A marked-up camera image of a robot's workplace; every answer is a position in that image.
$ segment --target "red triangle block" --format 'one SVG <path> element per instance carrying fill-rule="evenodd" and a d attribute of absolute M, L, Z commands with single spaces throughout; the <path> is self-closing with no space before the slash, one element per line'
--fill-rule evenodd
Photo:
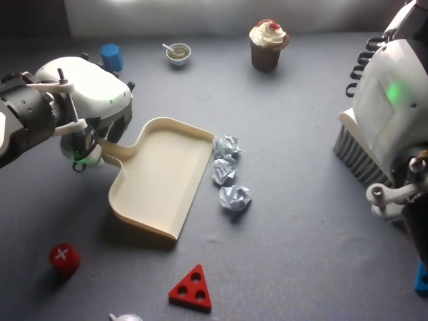
<path fill-rule="evenodd" d="M 196 265 L 168 294 L 169 302 L 203 312 L 211 311 L 202 265 Z"/>

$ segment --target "small bowl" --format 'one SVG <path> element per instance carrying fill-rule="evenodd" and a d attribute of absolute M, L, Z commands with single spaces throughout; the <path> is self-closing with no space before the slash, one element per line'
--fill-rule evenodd
<path fill-rule="evenodd" d="M 170 45 L 170 47 L 171 48 L 178 48 L 178 47 L 185 48 L 189 51 L 189 53 L 187 54 L 187 56 L 184 56 L 183 58 L 175 59 L 175 58 L 170 57 L 168 54 L 169 50 L 166 50 L 165 53 L 169 59 L 169 62 L 172 63 L 172 65 L 176 65 L 176 66 L 182 66 L 182 65 L 187 64 L 187 62 L 189 61 L 190 54 L 192 53 L 190 47 L 185 43 L 174 43 L 173 45 Z"/>

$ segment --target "blue block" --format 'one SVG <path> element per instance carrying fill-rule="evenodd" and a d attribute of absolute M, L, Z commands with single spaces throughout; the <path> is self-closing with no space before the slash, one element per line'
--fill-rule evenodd
<path fill-rule="evenodd" d="M 101 48 L 101 58 L 106 71 L 119 72 L 122 70 L 123 60 L 118 45 L 115 45 L 114 43 L 103 45 Z"/>
<path fill-rule="evenodd" d="M 420 296 L 428 296 L 428 276 L 422 261 L 419 263 L 419 269 L 417 270 L 415 292 Z"/>

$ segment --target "gray table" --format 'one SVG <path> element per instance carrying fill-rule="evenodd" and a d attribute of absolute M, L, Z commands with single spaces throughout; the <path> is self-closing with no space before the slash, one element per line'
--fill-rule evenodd
<path fill-rule="evenodd" d="M 114 216 L 108 190 L 117 168 L 76 174 L 51 138 L 0 170 L 2 319 L 426 320 L 411 243 L 370 214 L 364 189 L 332 152 L 336 116 L 351 106 L 348 76 L 370 36 L 295 36 L 270 75 L 253 69 L 245 38 L 2 41 L 4 74 L 81 51 L 99 60 L 100 46 L 114 40 L 121 79 L 136 83 L 120 143 L 132 144 L 157 116 L 234 135 L 243 149 L 235 182 L 253 194 L 245 215 L 229 216 L 208 168 L 173 246 Z M 161 47 L 173 40 L 192 47 L 179 72 Z M 59 284 L 47 256 L 63 241 L 82 266 Z M 198 263 L 210 315 L 167 300 Z"/>

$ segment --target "white whipped cream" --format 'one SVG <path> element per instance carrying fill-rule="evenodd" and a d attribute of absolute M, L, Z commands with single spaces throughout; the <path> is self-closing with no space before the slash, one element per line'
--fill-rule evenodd
<path fill-rule="evenodd" d="M 270 27 L 272 21 L 263 22 L 260 26 L 255 26 L 249 32 L 249 37 L 256 44 L 262 47 L 273 47 L 283 42 L 286 33 L 280 27 L 274 30 Z"/>

